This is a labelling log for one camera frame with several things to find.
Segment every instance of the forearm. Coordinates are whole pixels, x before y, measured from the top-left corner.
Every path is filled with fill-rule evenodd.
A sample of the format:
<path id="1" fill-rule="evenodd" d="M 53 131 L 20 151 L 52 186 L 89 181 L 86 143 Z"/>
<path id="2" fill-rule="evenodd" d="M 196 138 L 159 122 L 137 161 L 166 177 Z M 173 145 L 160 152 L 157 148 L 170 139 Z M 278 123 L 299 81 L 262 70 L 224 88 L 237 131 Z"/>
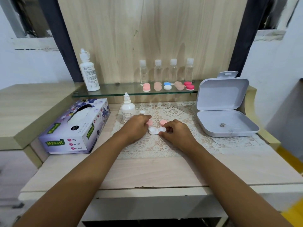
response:
<path id="1" fill-rule="evenodd" d="M 47 191 L 15 226 L 77 226 L 126 145 L 124 136 L 114 134 Z"/>
<path id="2" fill-rule="evenodd" d="M 188 155 L 236 226 L 292 226 L 201 145 L 189 150 Z"/>

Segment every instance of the white plastic bottle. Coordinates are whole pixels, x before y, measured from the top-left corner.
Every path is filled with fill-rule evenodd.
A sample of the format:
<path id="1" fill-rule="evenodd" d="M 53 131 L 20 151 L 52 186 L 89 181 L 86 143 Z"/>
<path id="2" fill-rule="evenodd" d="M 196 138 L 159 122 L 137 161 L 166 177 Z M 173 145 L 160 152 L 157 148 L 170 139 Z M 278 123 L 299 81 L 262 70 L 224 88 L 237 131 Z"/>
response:
<path id="1" fill-rule="evenodd" d="M 177 59 L 171 59 L 171 66 L 169 69 L 169 82 L 171 85 L 175 85 L 177 81 Z"/>
<path id="2" fill-rule="evenodd" d="M 162 61 L 155 60 L 156 66 L 154 67 L 154 81 L 162 83 Z"/>
<path id="3" fill-rule="evenodd" d="M 124 94 L 124 101 L 123 105 L 121 106 L 122 114 L 123 114 L 123 120 L 124 122 L 129 121 L 130 118 L 132 118 L 136 114 L 136 108 L 134 104 L 131 102 L 129 95 L 127 92 Z"/>
<path id="4" fill-rule="evenodd" d="M 145 60 L 139 60 L 140 63 L 140 85 L 146 84 L 149 82 L 149 71 L 146 67 Z"/>
<path id="5" fill-rule="evenodd" d="M 80 64 L 81 73 L 88 91 L 97 91 L 100 89 L 99 82 L 96 75 L 96 70 L 93 62 L 89 62 L 90 54 L 81 49 L 80 59 L 82 63 Z"/>
<path id="6" fill-rule="evenodd" d="M 188 58 L 187 65 L 185 67 L 185 82 L 192 83 L 193 71 L 194 71 L 194 58 Z"/>

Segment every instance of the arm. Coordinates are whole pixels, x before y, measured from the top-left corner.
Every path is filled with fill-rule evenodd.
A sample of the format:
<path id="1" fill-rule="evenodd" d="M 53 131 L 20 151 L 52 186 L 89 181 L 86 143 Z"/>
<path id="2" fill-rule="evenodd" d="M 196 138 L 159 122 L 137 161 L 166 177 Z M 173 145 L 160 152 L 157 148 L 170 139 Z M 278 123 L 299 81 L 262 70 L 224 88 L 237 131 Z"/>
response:
<path id="1" fill-rule="evenodd" d="M 77 226 L 121 150 L 143 137 L 150 118 L 146 115 L 132 117 L 47 191 L 14 227 Z"/>
<path id="2" fill-rule="evenodd" d="M 159 135 L 190 157 L 236 226 L 292 226 L 260 195 L 204 149 L 186 124 L 174 120 L 164 127 L 167 132 L 160 132 Z"/>

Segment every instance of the glass shelf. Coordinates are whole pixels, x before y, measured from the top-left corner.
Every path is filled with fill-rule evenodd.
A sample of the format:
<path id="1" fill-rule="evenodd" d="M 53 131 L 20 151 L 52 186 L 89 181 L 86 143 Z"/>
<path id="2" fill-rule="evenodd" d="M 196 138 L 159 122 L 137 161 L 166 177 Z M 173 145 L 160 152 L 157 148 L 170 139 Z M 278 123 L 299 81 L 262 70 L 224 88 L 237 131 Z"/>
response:
<path id="1" fill-rule="evenodd" d="M 195 86 L 193 91 L 188 91 L 186 88 L 179 91 L 175 86 L 171 90 L 165 90 L 162 85 L 162 90 L 155 91 L 154 83 L 151 83 L 151 90 L 144 92 L 140 83 L 127 83 L 127 84 L 100 84 L 98 91 L 90 92 L 83 85 L 78 91 L 74 92 L 73 97 L 104 97 L 104 96 L 123 96 L 127 92 L 131 96 L 135 95 L 161 95 L 161 94 L 182 94 L 182 93 L 197 93 L 201 80 L 194 81 L 192 84 Z"/>

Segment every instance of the lace doily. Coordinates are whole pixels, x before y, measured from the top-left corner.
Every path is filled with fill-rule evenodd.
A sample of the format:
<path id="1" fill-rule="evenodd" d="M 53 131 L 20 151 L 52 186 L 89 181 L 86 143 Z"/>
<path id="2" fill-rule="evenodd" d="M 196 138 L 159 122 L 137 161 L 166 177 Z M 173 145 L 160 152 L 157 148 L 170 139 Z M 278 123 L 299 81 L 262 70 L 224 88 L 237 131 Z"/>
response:
<path id="1" fill-rule="evenodd" d="M 177 119 L 189 127 L 195 139 L 211 154 L 235 154 L 243 152 L 269 152 L 273 149 L 267 145 L 257 134 L 248 137 L 210 137 L 204 133 L 199 124 L 195 102 L 158 102 L 158 103 L 135 103 L 136 111 L 145 110 L 146 114 L 152 115 L 153 126 L 159 128 L 160 120 L 172 121 Z M 124 125 L 121 110 L 116 115 L 116 122 L 112 135 Z M 130 158 L 157 158 L 157 157 L 180 157 L 181 151 L 175 148 L 169 141 L 158 135 L 146 133 L 143 138 L 127 146 L 122 150 L 118 159 Z"/>

